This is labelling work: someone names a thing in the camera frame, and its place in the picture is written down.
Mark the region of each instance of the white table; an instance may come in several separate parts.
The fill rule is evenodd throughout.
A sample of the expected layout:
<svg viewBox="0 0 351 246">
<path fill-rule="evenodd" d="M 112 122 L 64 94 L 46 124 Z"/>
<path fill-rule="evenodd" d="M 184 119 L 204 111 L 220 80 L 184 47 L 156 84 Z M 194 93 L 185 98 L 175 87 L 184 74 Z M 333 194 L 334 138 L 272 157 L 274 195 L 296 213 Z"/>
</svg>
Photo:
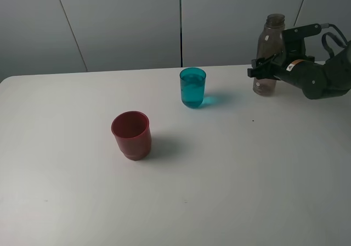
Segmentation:
<svg viewBox="0 0 351 246">
<path fill-rule="evenodd" d="M 0 245 L 349 245 L 351 93 L 264 98 L 247 67 L 203 68 L 220 100 L 198 110 L 181 69 L 3 81 Z M 150 119 L 143 161 L 110 131 L 128 110 Z"/>
</svg>

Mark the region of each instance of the clear plastic bottle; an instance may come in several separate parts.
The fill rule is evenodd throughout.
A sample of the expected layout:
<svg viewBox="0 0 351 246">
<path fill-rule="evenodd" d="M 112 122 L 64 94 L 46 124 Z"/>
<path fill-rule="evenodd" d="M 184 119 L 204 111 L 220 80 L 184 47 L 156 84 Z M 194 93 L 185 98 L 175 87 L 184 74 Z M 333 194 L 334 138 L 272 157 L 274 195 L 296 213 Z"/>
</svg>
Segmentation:
<svg viewBox="0 0 351 246">
<path fill-rule="evenodd" d="M 263 32 L 258 39 L 257 57 L 269 58 L 283 49 L 281 32 L 285 28 L 285 16 L 282 14 L 270 14 L 264 25 Z M 276 80 L 253 80 L 253 91 L 261 96 L 271 96 L 275 91 Z"/>
</svg>

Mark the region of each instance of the black cable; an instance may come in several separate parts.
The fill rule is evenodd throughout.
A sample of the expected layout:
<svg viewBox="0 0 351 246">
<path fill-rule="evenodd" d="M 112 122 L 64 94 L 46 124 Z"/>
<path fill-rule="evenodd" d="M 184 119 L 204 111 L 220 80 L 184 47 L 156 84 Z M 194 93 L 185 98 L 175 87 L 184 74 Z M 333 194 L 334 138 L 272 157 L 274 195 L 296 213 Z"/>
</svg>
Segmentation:
<svg viewBox="0 0 351 246">
<path fill-rule="evenodd" d="M 346 48 L 346 45 L 333 33 L 327 32 L 324 35 L 322 35 L 322 45 L 324 49 L 328 52 L 329 57 L 333 58 L 334 57 L 334 51 L 331 49 L 331 47 L 327 44 L 326 37 L 329 36 L 333 41 L 341 48 Z"/>
<path fill-rule="evenodd" d="M 338 32 L 338 34 L 341 36 L 341 38 L 342 38 L 342 40 L 345 42 L 345 44 L 348 43 L 346 37 L 344 36 L 344 34 L 340 31 L 340 29 L 339 29 L 336 25 L 334 25 L 334 24 L 329 24 L 329 26 L 331 26 L 332 28 L 334 28 L 334 29 Z"/>
</svg>

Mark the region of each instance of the red cup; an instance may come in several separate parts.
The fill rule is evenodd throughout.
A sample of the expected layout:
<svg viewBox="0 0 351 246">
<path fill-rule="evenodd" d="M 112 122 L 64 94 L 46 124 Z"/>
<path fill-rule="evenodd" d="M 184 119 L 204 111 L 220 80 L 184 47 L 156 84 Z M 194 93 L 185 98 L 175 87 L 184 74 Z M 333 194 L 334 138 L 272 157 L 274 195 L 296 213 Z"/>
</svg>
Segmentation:
<svg viewBox="0 0 351 246">
<path fill-rule="evenodd" d="M 138 161 L 151 151 L 148 117 L 139 111 L 120 114 L 111 125 L 118 146 L 126 158 Z"/>
</svg>

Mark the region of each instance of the water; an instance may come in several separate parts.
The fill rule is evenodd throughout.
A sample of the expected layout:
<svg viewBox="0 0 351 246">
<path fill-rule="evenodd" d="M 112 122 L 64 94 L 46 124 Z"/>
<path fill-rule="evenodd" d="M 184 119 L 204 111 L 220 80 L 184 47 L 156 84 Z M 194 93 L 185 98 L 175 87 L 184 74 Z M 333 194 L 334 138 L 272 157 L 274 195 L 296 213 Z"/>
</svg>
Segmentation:
<svg viewBox="0 0 351 246">
<path fill-rule="evenodd" d="M 205 78 L 198 74 L 188 74 L 180 80 L 182 102 L 189 108 L 197 108 L 203 101 Z"/>
</svg>

